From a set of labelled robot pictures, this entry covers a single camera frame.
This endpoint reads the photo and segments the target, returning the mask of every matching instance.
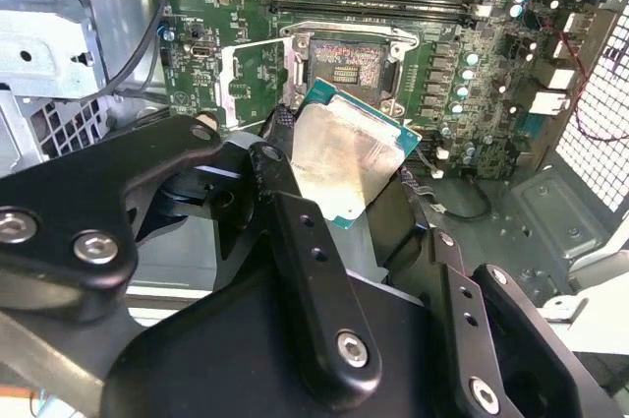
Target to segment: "black metal bracket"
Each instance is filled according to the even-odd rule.
[[[289,140],[288,127],[269,128]],[[403,201],[389,208],[406,206],[408,216],[378,249],[393,285],[423,299],[429,316],[415,298],[348,277],[278,147],[222,145],[192,118],[2,179],[0,359],[103,417],[191,416],[214,402],[223,416],[267,403],[287,418],[530,416],[521,411],[531,395],[513,389],[526,370],[556,380],[540,388],[552,404],[546,416],[620,416],[515,283],[506,277],[501,288],[477,270],[482,292],[456,242],[428,229],[404,189],[395,178],[385,189],[387,200]],[[400,214],[386,204],[369,212],[370,224],[377,212]],[[142,331],[122,305],[135,243],[189,215],[220,227],[218,291]],[[93,233],[100,245],[78,250]],[[572,401],[560,408],[566,380]]]
[[[218,134],[175,117],[0,181],[0,213],[21,213],[35,225],[28,240],[0,244],[0,307],[79,321],[111,312],[137,263],[130,216],[139,227],[167,177],[219,149]],[[94,262],[73,253],[89,233],[109,240],[88,247]],[[113,259],[98,259],[108,248]]]
[[[504,270],[480,266],[473,279],[483,290],[500,369],[507,389],[527,416],[617,417],[617,405],[594,381]]]
[[[321,210],[301,197],[282,152],[258,143],[250,155],[302,377],[333,409],[356,407],[377,388],[382,360]]]
[[[430,229],[418,260],[389,279],[431,311],[434,394],[445,416],[521,417],[502,384],[481,289],[463,273],[454,239]]]

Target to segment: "metal panel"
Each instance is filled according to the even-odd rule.
[[[606,237],[604,228],[552,168],[514,188],[513,195],[555,258],[578,258]]]
[[[105,84],[79,0],[0,2],[0,81],[15,95],[81,98]]]
[[[106,105],[54,104],[0,91],[0,176],[85,148],[107,133]]]
[[[431,184],[437,198],[447,202],[453,212],[472,215],[483,209],[462,180],[435,180]],[[430,224],[444,229],[458,242],[466,272],[481,264],[500,266],[538,306],[560,292],[571,292],[567,277],[570,263],[562,262],[541,242],[538,228],[519,209],[510,186],[497,181],[482,181],[481,186],[491,199],[492,215],[473,223],[447,218],[423,201]]]
[[[136,49],[152,14],[151,0],[82,0],[93,13],[105,67],[114,75]],[[150,65],[148,52],[132,76],[129,87],[138,87],[146,78]],[[164,89],[161,63],[157,62],[152,90]]]

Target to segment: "ventilation grille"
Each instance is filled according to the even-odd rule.
[[[30,117],[41,151],[51,159],[86,148],[101,138],[98,127],[104,112],[98,102],[94,100],[77,107],[79,112],[64,115],[53,103],[48,103]]]
[[[579,101],[585,133],[601,138],[629,134],[629,6],[625,8]],[[557,152],[612,211],[629,194],[629,141],[600,143],[570,118]]]

